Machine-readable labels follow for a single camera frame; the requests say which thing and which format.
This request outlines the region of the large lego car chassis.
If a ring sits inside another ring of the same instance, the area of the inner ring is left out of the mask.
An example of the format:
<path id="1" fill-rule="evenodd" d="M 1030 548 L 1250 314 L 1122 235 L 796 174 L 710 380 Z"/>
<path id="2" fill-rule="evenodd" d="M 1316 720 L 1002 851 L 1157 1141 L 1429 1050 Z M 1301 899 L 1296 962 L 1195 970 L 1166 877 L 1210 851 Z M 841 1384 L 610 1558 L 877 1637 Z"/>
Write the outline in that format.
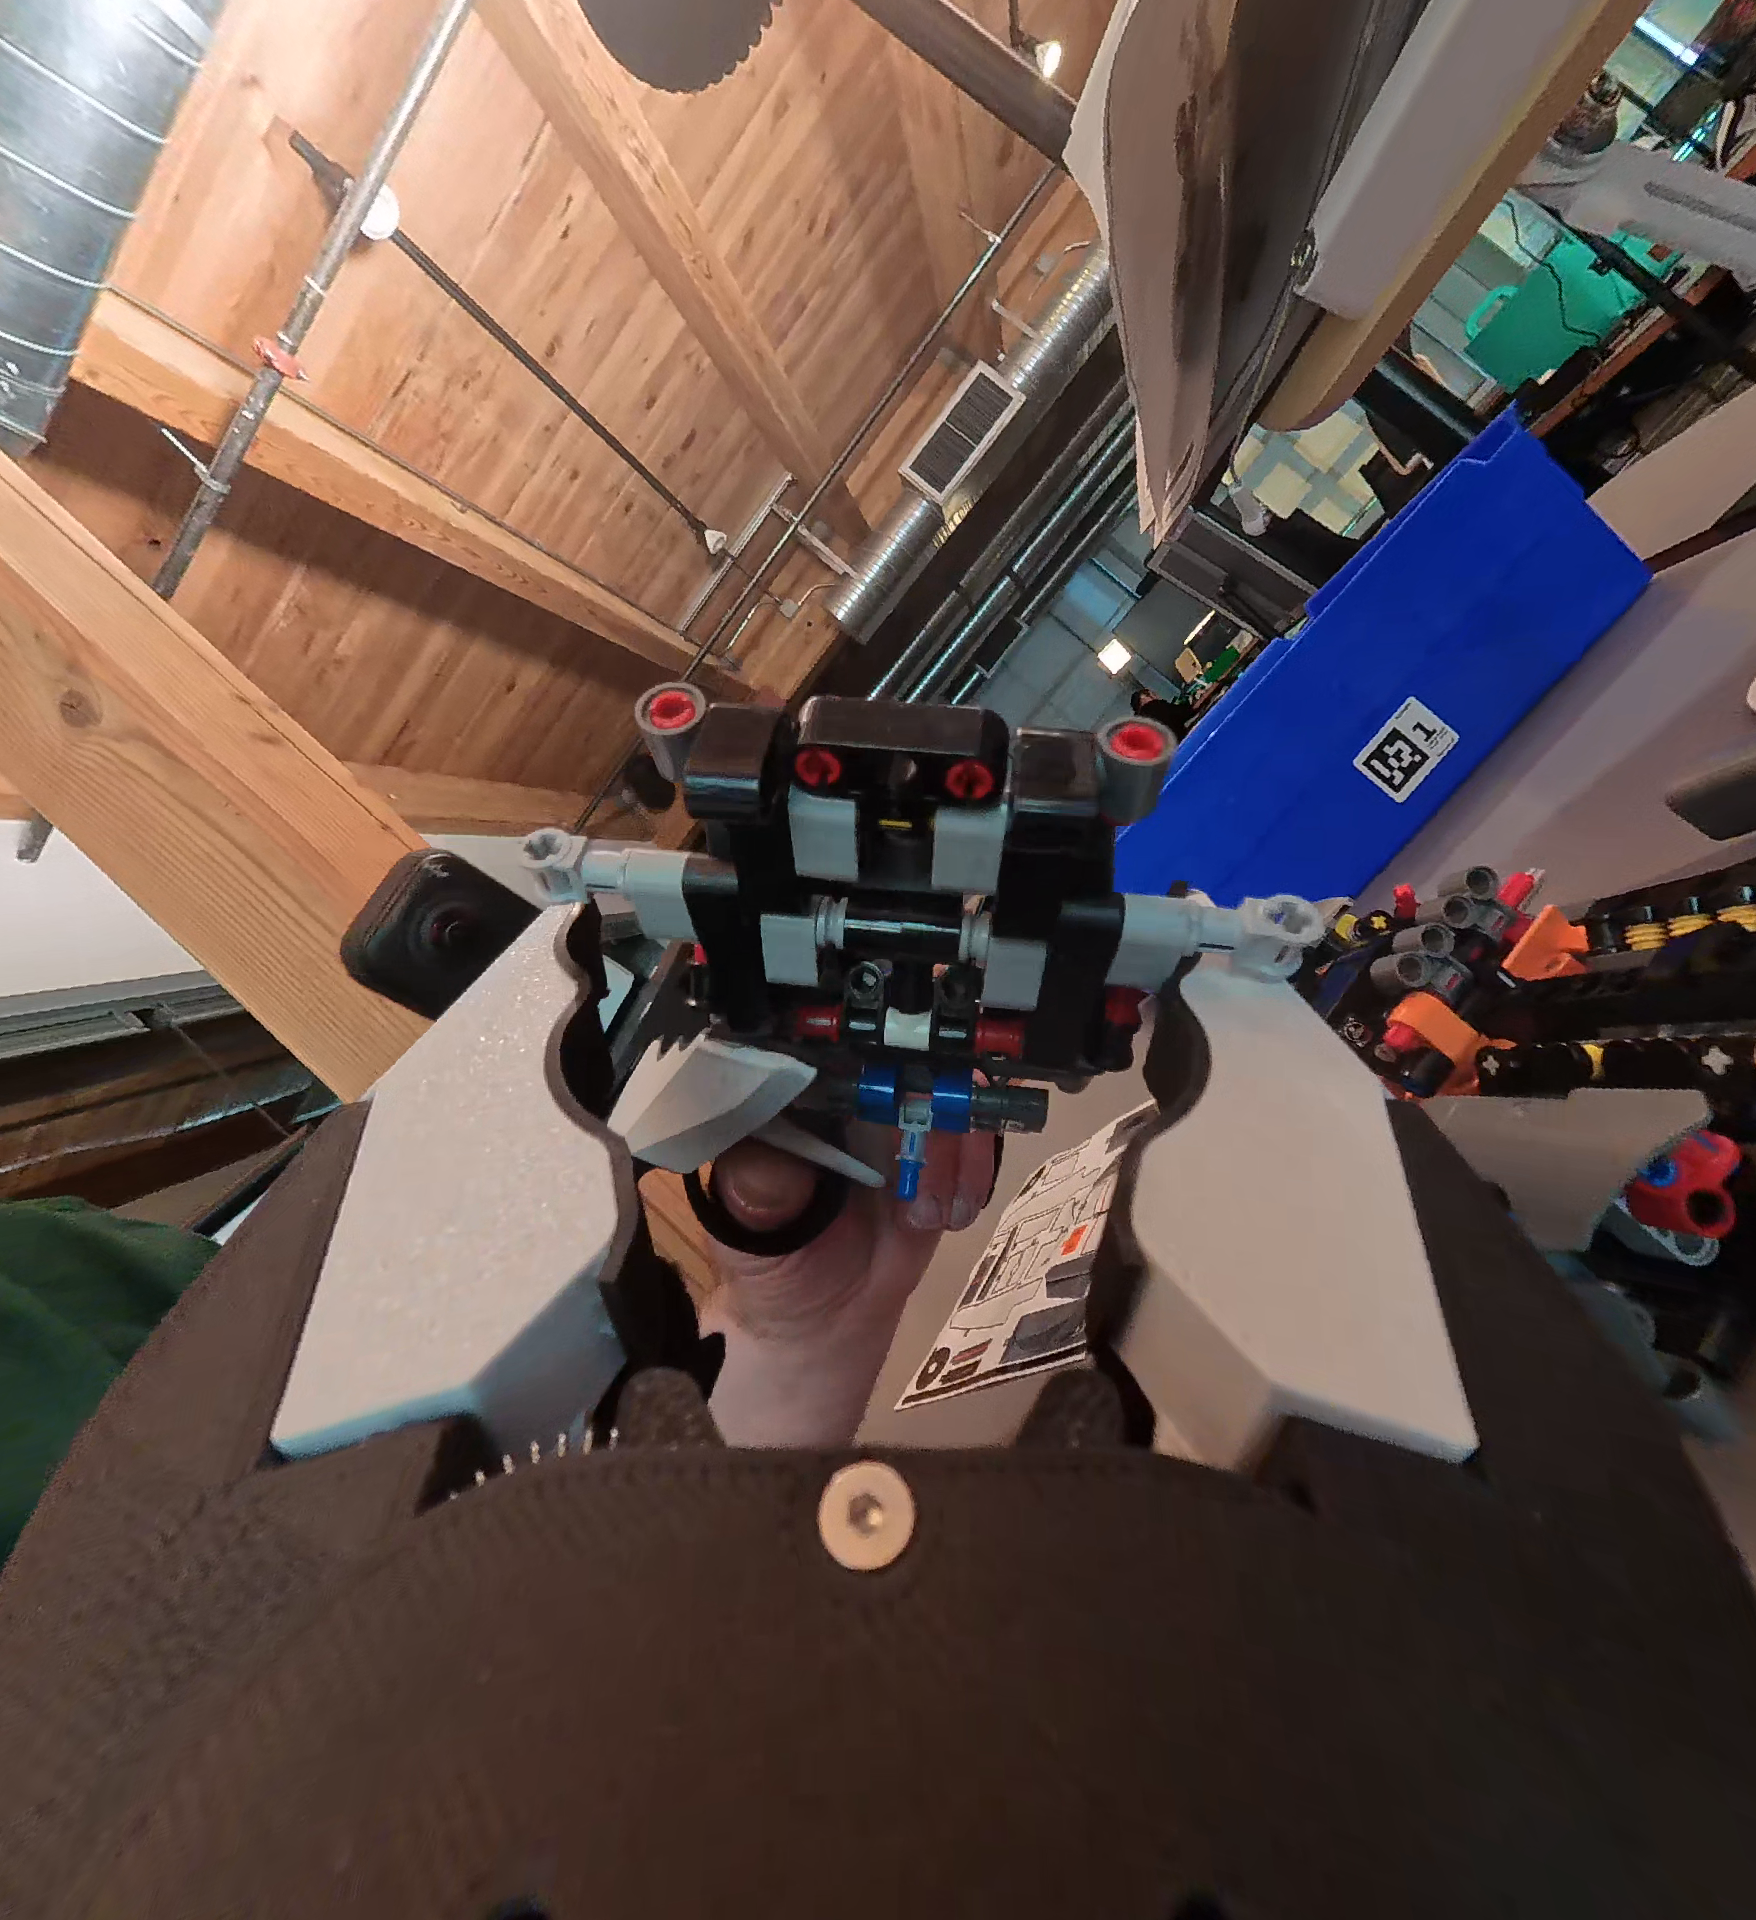
<path id="1" fill-rule="evenodd" d="M 1667 808 L 1756 834 L 1756 736 Z M 1635 1372 L 1700 1437 L 1756 1341 L 1756 855 L 1569 914 L 1475 867 L 1324 908 L 1299 995 L 1421 1102 Z"/>

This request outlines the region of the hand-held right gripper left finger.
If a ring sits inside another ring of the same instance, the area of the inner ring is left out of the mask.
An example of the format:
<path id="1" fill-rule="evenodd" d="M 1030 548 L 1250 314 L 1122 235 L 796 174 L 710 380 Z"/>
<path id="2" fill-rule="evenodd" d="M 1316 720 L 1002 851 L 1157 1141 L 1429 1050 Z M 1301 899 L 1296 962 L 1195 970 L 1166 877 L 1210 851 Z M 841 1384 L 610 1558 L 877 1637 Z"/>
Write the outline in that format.
<path id="1" fill-rule="evenodd" d="M 587 905 L 541 914 L 370 1093 L 279 1454 L 468 1421 L 528 1463 L 609 1426 L 633 1372 L 712 1390 L 719 1343 L 602 1119 L 601 925 Z"/>

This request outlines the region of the lego instruction booklet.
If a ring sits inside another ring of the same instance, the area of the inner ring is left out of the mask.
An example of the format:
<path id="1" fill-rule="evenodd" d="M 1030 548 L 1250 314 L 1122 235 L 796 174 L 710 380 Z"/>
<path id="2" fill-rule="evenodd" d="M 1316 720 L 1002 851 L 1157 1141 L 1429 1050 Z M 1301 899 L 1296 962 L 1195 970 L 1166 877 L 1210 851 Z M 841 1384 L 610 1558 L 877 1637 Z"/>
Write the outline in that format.
<path id="1" fill-rule="evenodd" d="M 1320 313 L 1299 263 L 1424 2 L 1116 5 L 1065 165 L 1091 204 L 1134 415 L 1138 521 L 1210 501 Z"/>

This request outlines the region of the person's left hand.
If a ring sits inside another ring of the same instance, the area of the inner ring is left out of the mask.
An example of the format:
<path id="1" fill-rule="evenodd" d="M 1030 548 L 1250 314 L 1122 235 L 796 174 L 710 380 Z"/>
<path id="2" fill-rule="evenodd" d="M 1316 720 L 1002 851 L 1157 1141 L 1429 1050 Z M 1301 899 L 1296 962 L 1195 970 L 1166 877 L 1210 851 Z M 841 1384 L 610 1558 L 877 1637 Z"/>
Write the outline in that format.
<path id="1" fill-rule="evenodd" d="M 853 1182 L 842 1212 L 778 1257 L 710 1247 L 715 1286 L 699 1312 L 722 1341 L 709 1407 L 721 1439 L 747 1450 L 842 1450 L 897 1341 L 900 1321 L 949 1233 L 993 1199 L 993 1132 L 934 1132 L 912 1199 Z"/>

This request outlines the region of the small black grey lego subassembly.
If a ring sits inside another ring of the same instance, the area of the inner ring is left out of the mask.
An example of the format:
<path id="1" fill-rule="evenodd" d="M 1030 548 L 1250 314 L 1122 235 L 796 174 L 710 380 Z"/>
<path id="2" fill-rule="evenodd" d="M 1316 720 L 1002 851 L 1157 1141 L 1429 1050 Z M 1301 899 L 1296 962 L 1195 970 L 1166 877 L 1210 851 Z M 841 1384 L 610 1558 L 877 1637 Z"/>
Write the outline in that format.
<path id="1" fill-rule="evenodd" d="M 1146 717 L 1039 730 L 817 697 L 792 718 L 679 682 L 634 712 L 706 853 L 543 829 L 524 858 L 551 902 L 622 899 L 688 951 L 699 1032 L 654 1044 L 610 1120 L 683 1179 L 762 1141 L 879 1186 L 826 1135 L 860 1122 L 897 1135 L 911 1202 L 932 1139 L 1035 1135 L 1049 1088 L 1128 1067 L 1145 1003 L 1191 962 L 1286 983 L 1326 930 L 1293 894 L 1116 891 L 1116 834 L 1178 750 Z"/>

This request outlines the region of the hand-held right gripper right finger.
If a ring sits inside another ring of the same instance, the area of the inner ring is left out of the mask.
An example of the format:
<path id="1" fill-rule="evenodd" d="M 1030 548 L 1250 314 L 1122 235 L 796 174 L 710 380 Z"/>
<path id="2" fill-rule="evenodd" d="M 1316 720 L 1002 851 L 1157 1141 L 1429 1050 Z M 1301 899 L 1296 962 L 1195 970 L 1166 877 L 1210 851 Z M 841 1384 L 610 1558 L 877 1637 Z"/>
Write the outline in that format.
<path id="1" fill-rule="evenodd" d="M 1155 1452 L 1247 1470 L 1305 1421 L 1463 1465 L 1480 1437 L 1388 1096 L 1306 1003 L 1182 975 L 1086 1296 Z"/>

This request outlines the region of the wooden post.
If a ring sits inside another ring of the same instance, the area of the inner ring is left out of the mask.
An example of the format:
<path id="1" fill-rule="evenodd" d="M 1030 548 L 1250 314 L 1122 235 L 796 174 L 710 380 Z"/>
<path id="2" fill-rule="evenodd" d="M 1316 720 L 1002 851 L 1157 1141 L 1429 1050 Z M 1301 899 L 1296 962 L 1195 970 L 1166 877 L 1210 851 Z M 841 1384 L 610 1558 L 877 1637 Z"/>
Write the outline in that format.
<path id="1" fill-rule="evenodd" d="M 426 842 L 4 453 L 0 774 L 343 1101 L 424 1034 L 341 943 Z"/>

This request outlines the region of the white air vent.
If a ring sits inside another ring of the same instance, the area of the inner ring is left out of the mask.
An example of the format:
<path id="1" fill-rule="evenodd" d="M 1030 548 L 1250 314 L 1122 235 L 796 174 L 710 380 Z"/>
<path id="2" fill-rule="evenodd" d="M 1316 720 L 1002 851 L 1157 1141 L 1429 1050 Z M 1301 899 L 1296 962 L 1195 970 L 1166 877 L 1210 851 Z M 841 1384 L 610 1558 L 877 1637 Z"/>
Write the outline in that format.
<path id="1" fill-rule="evenodd" d="M 986 362 L 974 362 L 932 427 L 898 468 L 905 489 L 946 506 L 1024 411 L 1026 396 Z"/>

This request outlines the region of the large silver ventilation duct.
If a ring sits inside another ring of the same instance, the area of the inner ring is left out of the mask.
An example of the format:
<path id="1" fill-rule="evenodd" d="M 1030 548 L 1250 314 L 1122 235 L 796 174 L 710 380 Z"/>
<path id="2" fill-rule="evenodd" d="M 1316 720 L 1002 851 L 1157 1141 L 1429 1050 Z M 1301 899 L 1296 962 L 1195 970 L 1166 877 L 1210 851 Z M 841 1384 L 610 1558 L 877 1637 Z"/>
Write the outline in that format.
<path id="1" fill-rule="evenodd" d="M 45 445 L 221 2 L 0 2 L 0 449 Z"/>

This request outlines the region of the lego sticker sheet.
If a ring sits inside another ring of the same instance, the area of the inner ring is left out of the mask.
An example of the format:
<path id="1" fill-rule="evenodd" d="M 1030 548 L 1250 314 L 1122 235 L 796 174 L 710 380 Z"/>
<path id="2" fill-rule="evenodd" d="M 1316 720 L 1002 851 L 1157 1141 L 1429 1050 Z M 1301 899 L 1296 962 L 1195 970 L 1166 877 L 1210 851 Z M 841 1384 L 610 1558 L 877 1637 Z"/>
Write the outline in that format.
<path id="1" fill-rule="evenodd" d="M 1157 1116 L 1146 1101 L 1026 1176 L 898 1395 L 897 1412 L 1028 1381 L 1091 1355 L 1088 1300 L 1122 1160 Z"/>

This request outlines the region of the black ribbed disc on pole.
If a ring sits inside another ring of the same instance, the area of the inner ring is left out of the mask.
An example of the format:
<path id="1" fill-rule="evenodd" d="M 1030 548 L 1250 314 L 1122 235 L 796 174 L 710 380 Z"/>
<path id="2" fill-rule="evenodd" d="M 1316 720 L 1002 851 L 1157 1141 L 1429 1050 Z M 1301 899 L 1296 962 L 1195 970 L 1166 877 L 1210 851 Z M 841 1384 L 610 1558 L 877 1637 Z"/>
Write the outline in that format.
<path id="1" fill-rule="evenodd" d="M 578 2 L 602 49 L 641 84 L 705 92 L 757 53 L 777 2 Z"/>

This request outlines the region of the metal conduit pipe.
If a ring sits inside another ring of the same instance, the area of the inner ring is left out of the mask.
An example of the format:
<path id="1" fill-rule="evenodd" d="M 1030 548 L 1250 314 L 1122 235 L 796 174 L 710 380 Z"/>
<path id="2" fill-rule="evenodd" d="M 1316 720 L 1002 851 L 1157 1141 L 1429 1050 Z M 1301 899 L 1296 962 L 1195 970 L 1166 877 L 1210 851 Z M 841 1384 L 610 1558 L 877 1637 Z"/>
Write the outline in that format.
<path id="1" fill-rule="evenodd" d="M 362 169 L 349 176 L 343 199 L 313 263 L 307 267 L 285 322 L 254 348 L 259 366 L 251 387 L 227 422 L 210 461 L 196 467 L 196 493 L 151 582 L 161 600 L 171 602 L 185 584 L 199 551 L 235 493 L 276 399 L 290 380 L 304 378 L 301 355 L 307 338 L 331 298 L 347 258 L 364 236 L 366 221 L 387 191 L 397 163 L 475 10 L 475 2 L 444 2 L 435 13 L 411 77 L 387 114 Z"/>

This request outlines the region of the teal plastic container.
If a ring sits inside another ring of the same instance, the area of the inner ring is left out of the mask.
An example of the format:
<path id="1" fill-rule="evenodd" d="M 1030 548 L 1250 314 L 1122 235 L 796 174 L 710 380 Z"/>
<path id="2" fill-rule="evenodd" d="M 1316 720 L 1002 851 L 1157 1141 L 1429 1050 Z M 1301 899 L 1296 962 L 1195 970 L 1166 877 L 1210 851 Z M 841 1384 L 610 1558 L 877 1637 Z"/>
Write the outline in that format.
<path id="1" fill-rule="evenodd" d="M 1508 395 L 1604 348 L 1637 313 L 1635 287 L 1586 240 L 1562 236 L 1518 282 L 1492 289 L 1464 322 L 1467 358 Z"/>

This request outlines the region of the blue storage bin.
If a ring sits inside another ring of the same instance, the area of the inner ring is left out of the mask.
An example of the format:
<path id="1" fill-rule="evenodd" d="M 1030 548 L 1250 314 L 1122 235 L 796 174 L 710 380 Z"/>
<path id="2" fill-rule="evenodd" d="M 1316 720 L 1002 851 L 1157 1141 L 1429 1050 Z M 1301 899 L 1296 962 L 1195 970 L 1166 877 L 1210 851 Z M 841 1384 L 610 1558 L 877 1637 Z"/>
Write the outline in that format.
<path id="1" fill-rule="evenodd" d="M 1363 897 L 1651 584 L 1503 412 L 1195 725 L 1116 892 Z"/>

